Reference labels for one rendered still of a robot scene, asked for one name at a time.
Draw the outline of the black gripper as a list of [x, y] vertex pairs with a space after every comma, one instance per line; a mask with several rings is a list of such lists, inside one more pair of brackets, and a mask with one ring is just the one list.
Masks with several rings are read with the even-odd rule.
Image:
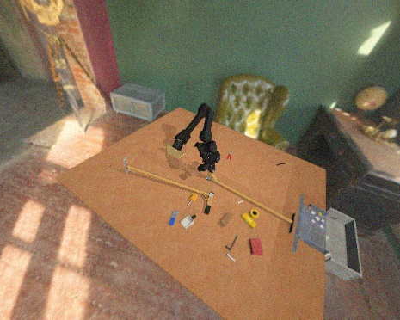
[[[210, 165], [213, 162], [209, 163], [208, 160], [207, 160], [207, 156], [210, 156], [210, 152], [206, 152], [204, 154], [200, 154], [200, 157], [202, 157], [202, 159], [203, 159], [202, 162], [204, 164], [201, 164], [198, 167], [198, 171], [207, 171], [208, 170], [213, 174], [212, 167], [211, 167], [212, 165]], [[215, 163], [213, 163], [213, 164], [215, 164]]]

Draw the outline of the white open tray with black handle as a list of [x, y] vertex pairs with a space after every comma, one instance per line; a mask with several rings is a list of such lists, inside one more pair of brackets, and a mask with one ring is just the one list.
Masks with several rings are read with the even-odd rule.
[[190, 225], [192, 225], [194, 223], [193, 219], [195, 219], [196, 216], [194, 215], [193, 217], [189, 217], [189, 215], [181, 221], [182, 226], [187, 229]]

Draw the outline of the yellow spirit level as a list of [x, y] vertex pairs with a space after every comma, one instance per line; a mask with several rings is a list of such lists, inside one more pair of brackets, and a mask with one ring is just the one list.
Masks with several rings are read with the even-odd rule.
[[245, 214], [242, 216], [242, 219], [243, 219], [244, 221], [246, 221], [246, 222], [251, 226], [251, 228], [253, 228], [253, 227], [256, 225], [256, 223], [254, 222], [254, 220], [253, 220], [252, 218], [250, 218], [250, 216], [249, 216], [247, 213], [245, 213]]

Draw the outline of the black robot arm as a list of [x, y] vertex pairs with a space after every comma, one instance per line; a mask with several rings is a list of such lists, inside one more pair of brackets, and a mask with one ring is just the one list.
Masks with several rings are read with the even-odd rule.
[[[217, 150], [217, 145], [215, 141], [212, 141], [212, 119], [214, 116], [214, 112], [211, 110], [211, 108], [206, 105], [205, 103], [201, 103], [200, 107], [198, 108], [198, 113], [196, 116], [193, 118], [193, 120], [190, 122], [188, 127], [184, 130], [181, 130], [176, 136], [175, 136], [175, 142], [172, 147], [175, 149], [181, 151], [183, 144], [186, 144], [188, 140], [191, 138], [190, 133], [195, 129], [195, 127], [199, 124], [199, 122], [202, 120], [202, 118], [205, 118], [205, 123], [203, 130], [200, 132], [199, 140], [201, 140], [204, 143], [199, 143], [196, 142], [194, 147], [197, 147], [198, 151], [200, 154], [204, 154], [206, 152], [210, 152], [210, 156], [207, 156], [207, 160], [209, 163], [218, 163], [220, 160], [220, 153]], [[180, 139], [180, 140], [178, 140]], [[216, 152], [215, 152], [216, 151]], [[212, 152], [215, 152], [215, 154]]]

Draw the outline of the red rectangular block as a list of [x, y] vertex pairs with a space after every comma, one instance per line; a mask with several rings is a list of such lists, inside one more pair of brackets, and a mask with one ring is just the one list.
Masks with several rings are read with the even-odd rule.
[[249, 247], [251, 255], [263, 255], [262, 245], [260, 239], [250, 238]]

